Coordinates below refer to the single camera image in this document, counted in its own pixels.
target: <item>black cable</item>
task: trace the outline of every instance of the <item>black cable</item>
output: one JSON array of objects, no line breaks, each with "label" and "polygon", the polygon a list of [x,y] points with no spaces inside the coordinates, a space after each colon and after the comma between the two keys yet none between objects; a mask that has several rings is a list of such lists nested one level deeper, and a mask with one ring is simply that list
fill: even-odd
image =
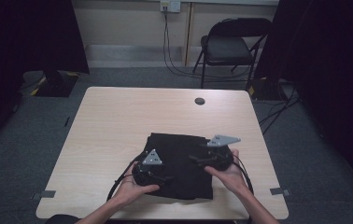
[{"label": "black cable", "polygon": [[184,72],[184,71],[181,71],[179,69],[176,68],[176,66],[174,65],[173,63],[173,60],[171,59],[171,50],[170,50],[170,35],[168,33],[168,17],[167,17],[167,10],[164,11],[164,18],[165,18],[165,35],[167,37],[167,49],[168,49],[168,58],[170,60],[170,63],[171,65],[173,65],[173,67],[180,73],[183,73],[183,74],[186,74],[186,75],[190,75],[190,76],[196,76],[196,74],[193,74],[193,73],[187,73],[187,72]]},{"label": "black cable", "polygon": [[[291,107],[292,105],[295,105],[297,102],[299,102],[300,101],[300,97],[298,97],[297,99],[296,99],[296,101],[295,102],[293,102],[292,104],[290,104],[288,107]],[[282,105],[282,104],[284,104],[284,103],[280,103],[280,104],[276,104],[276,105],[274,105],[273,106],[273,108],[275,107],[275,106],[277,106],[277,105]],[[273,114],[268,114],[268,116],[265,118],[265,119],[262,119],[261,121],[259,121],[259,124],[262,126],[262,124],[264,124],[269,118],[271,118],[272,116],[274,116],[274,115],[276,115],[277,113],[279,113],[281,110],[283,110],[284,108],[281,108],[280,110],[277,110],[276,112],[274,112]]]},{"label": "black cable", "polygon": [[115,192],[116,188],[118,187],[118,185],[120,184],[121,180],[123,180],[126,176],[125,175],[127,173],[127,171],[130,169],[130,167],[134,164],[135,161],[137,161],[137,159],[142,155],[139,154],[138,156],[136,156],[131,162],[130,164],[127,166],[127,168],[123,171],[123,173],[119,176],[119,178],[117,180],[115,180],[115,184],[113,185],[112,189],[110,190],[109,194],[107,195],[106,201],[109,201],[109,199],[112,198],[113,193]]},{"label": "black cable", "polygon": [[162,44],[162,54],[163,54],[163,57],[164,57],[164,63],[165,63],[165,66],[168,68],[168,70],[176,75],[176,76],[179,76],[179,77],[191,77],[191,78],[200,78],[199,76],[195,75],[195,74],[189,74],[189,73],[185,73],[183,71],[179,71],[177,68],[176,70],[183,73],[183,74],[178,74],[176,72],[174,72],[170,66],[168,65],[167,63],[167,59],[166,59],[166,53],[165,53],[165,45],[166,45],[166,39],[168,40],[168,54],[169,54],[169,57],[171,59],[171,56],[170,56],[170,41],[169,41],[169,36],[168,36],[168,19],[167,19],[167,7],[164,7],[164,18],[165,18],[165,27],[164,27],[164,37],[163,37],[163,44]]},{"label": "black cable", "polygon": [[283,102],[278,103],[278,104],[271,104],[271,103],[267,103],[267,102],[263,102],[263,101],[252,101],[252,104],[262,104],[262,105],[272,105],[272,106],[276,106],[276,105],[282,105],[284,104]]},{"label": "black cable", "polygon": [[[237,166],[237,168],[241,171],[241,173],[243,174],[244,178],[245,178],[246,181],[247,181],[247,186],[248,186],[249,191],[251,191],[251,193],[254,194],[253,187],[252,187],[252,183],[251,183],[250,178],[249,178],[248,173],[247,173],[247,169],[246,169],[246,167],[244,166],[243,162],[240,160],[240,158],[238,158],[238,157],[236,157],[236,158],[240,161],[241,166],[240,166],[240,164],[238,164],[238,163],[236,163],[236,162],[234,162],[234,161],[233,161],[233,164],[234,164],[235,166]],[[247,224],[250,224],[250,223],[252,223],[252,218],[251,218],[251,216],[249,216],[249,217],[248,217],[248,220],[247,220]]]},{"label": "black cable", "polygon": [[240,166],[240,164],[238,164],[238,163],[236,163],[236,162],[234,162],[234,161],[233,161],[233,164],[234,164],[235,166],[237,166],[237,168],[241,171],[241,173],[243,174],[244,178],[245,178],[246,181],[247,181],[247,186],[248,186],[249,191],[251,191],[252,194],[254,194],[253,187],[252,187],[252,183],[251,183],[250,178],[249,178],[249,176],[248,176],[247,170],[246,170],[245,167],[244,167],[244,164],[241,162],[241,165],[242,165],[244,168],[242,168],[242,167]]},{"label": "black cable", "polygon": [[266,127],[266,129],[262,132],[262,134],[264,135],[268,130],[269,128],[273,125],[273,123],[278,119],[278,117],[281,115],[281,113],[286,110],[289,106],[292,106],[292,105],[295,105],[297,102],[299,102],[299,99],[296,100],[295,102],[293,102],[293,104],[289,105],[292,97],[293,97],[293,93],[295,93],[295,90],[296,90],[296,86],[293,86],[293,90],[292,90],[292,93],[290,94],[290,97],[289,99],[287,100],[287,102],[285,103],[285,105],[280,109],[278,110],[275,114],[275,118],[270,122],[270,124]]}]

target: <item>black stand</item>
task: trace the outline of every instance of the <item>black stand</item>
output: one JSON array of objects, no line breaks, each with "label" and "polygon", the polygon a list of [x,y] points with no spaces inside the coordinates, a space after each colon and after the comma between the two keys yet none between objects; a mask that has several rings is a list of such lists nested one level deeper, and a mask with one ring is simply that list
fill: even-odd
[{"label": "black stand", "polygon": [[247,91],[254,100],[286,101],[288,99],[282,87],[278,83],[274,83],[268,79],[249,81]]},{"label": "black stand", "polygon": [[74,89],[78,76],[55,70],[44,71],[46,78],[42,79],[33,91],[34,96],[69,97]]}]

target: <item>beige wall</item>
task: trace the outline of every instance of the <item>beige wall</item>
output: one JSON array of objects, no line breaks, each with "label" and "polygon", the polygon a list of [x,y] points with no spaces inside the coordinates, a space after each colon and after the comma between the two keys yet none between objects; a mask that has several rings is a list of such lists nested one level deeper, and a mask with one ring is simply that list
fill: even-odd
[{"label": "beige wall", "polygon": [[[74,0],[73,4],[85,45],[163,45],[165,21],[159,1]],[[185,61],[186,55],[189,61],[194,61],[197,53],[191,53],[192,49],[200,47],[201,36],[207,35],[218,21],[236,17],[261,17],[271,21],[275,11],[275,4],[253,6],[182,2],[180,13],[168,14],[170,46],[181,47],[182,61]],[[247,43],[251,45],[253,42],[254,39],[251,39]]]},{"label": "beige wall", "polygon": [[[168,15],[172,46],[184,44],[187,5]],[[74,1],[74,8],[85,45],[162,46],[165,22],[159,2]]]}]

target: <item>chair leg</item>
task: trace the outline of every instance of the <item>chair leg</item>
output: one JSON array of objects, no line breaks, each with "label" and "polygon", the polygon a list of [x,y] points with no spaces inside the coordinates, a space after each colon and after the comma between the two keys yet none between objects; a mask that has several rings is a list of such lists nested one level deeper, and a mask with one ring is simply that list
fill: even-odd
[{"label": "chair leg", "polygon": [[234,69],[237,67],[238,65],[235,65],[233,68],[232,68],[232,70],[231,71],[234,71]]},{"label": "chair leg", "polygon": [[204,88],[204,79],[205,79],[205,62],[206,62],[206,57],[204,55],[203,58],[203,71],[202,71],[202,83],[201,83],[201,88]]},{"label": "chair leg", "polygon": [[249,75],[248,75],[248,79],[247,79],[247,84],[246,84],[246,91],[248,91],[248,87],[251,83],[251,77],[252,77],[252,72],[253,72],[253,66],[255,65],[255,63],[253,63],[251,65],[251,68],[249,69]]},{"label": "chair leg", "polygon": [[203,51],[200,52],[200,56],[199,56],[199,58],[197,59],[196,65],[194,65],[193,73],[196,71],[197,65],[199,64],[200,59],[201,59],[202,56],[203,56]]}]

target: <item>silver metal plate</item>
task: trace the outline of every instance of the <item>silver metal plate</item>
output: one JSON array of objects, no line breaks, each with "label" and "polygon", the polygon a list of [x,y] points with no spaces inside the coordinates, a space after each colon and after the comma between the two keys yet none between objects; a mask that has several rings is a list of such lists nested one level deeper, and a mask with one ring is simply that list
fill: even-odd
[{"label": "silver metal plate", "polygon": [[162,165],[162,160],[160,160],[159,155],[156,152],[156,149],[152,149],[147,157],[142,161],[144,165]]},{"label": "silver metal plate", "polygon": [[241,138],[217,134],[206,145],[208,147],[223,147],[240,141],[241,141]]}]

